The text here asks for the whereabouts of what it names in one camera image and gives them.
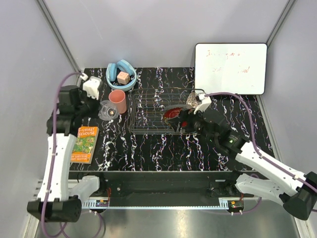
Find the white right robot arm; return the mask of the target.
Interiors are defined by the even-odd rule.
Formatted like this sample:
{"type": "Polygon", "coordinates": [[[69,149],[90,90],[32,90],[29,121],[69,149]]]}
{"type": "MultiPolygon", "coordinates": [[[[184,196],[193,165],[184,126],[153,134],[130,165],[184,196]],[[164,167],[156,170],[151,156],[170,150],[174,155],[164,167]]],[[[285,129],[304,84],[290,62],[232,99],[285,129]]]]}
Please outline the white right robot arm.
{"type": "Polygon", "coordinates": [[[245,164],[266,177],[265,180],[237,173],[225,184],[229,196],[253,194],[283,206],[293,217],[306,221],[317,202],[317,175],[295,170],[264,153],[252,141],[231,130],[222,116],[208,118],[193,108],[178,107],[166,122],[176,132],[196,132],[222,155],[245,164]]]}

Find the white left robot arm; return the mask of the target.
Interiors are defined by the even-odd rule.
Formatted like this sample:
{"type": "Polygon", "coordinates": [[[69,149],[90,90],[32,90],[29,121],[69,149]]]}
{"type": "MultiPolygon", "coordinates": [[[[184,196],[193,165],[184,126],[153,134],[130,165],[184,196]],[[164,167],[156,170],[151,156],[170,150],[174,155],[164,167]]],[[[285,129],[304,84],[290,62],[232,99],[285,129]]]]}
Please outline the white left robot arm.
{"type": "Polygon", "coordinates": [[[59,102],[47,121],[48,157],[44,179],[27,212],[44,222],[79,220],[82,203],[92,194],[102,196],[107,184],[98,176],[84,176],[73,188],[68,187],[72,150],[78,129],[85,117],[96,117],[100,107],[99,86],[61,87],[59,102]]]}

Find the red floral plate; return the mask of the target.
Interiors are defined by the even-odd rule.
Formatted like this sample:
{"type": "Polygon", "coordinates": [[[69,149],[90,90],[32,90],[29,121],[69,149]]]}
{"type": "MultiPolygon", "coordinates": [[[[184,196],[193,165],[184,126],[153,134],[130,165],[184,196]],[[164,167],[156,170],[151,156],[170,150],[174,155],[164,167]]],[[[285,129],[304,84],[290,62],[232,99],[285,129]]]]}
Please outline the red floral plate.
{"type": "Polygon", "coordinates": [[[181,107],[177,107],[177,108],[172,108],[172,109],[169,109],[167,110],[166,112],[164,112],[163,114],[163,122],[165,124],[168,124],[168,122],[173,119],[173,118],[176,118],[179,116],[180,112],[182,111],[182,108],[181,107]]]}

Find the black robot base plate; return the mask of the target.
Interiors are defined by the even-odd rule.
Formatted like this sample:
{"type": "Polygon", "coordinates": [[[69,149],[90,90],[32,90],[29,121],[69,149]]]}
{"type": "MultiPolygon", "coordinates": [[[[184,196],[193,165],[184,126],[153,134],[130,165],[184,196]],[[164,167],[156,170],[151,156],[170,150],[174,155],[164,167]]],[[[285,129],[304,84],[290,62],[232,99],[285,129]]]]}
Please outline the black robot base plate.
{"type": "Polygon", "coordinates": [[[228,200],[250,198],[234,186],[239,172],[84,172],[71,171],[69,179],[101,178],[101,190],[110,209],[226,209],[228,200]]]}

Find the beige patterned bowl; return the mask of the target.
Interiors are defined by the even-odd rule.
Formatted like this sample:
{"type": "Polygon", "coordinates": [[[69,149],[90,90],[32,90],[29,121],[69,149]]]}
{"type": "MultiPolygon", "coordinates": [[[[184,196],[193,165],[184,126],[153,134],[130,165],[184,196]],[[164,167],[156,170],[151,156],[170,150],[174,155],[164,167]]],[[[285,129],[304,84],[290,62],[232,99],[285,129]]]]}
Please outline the beige patterned bowl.
{"type": "Polygon", "coordinates": [[[191,92],[187,98],[186,104],[191,106],[192,108],[195,108],[198,105],[198,101],[196,99],[196,92],[191,92]]]}

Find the clear glass dish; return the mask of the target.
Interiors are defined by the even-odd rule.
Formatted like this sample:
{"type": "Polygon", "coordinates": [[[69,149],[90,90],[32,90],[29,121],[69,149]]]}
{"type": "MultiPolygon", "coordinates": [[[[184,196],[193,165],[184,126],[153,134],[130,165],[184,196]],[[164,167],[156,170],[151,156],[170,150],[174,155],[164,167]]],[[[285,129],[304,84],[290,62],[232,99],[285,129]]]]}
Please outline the clear glass dish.
{"type": "Polygon", "coordinates": [[[192,106],[188,104],[175,104],[175,105],[168,105],[164,107],[164,111],[168,111],[175,108],[182,108],[182,109],[191,109],[192,106]]]}

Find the clear faceted glass tumbler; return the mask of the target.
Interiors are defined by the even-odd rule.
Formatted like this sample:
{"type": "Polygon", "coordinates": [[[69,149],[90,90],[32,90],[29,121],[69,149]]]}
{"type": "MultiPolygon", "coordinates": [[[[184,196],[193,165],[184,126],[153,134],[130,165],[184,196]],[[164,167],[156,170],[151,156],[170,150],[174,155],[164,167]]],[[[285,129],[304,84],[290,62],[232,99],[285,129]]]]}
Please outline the clear faceted glass tumbler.
{"type": "Polygon", "coordinates": [[[98,113],[98,117],[104,121],[110,121],[116,119],[118,117],[118,111],[116,105],[109,101],[104,100],[100,102],[100,110],[98,113]]]}

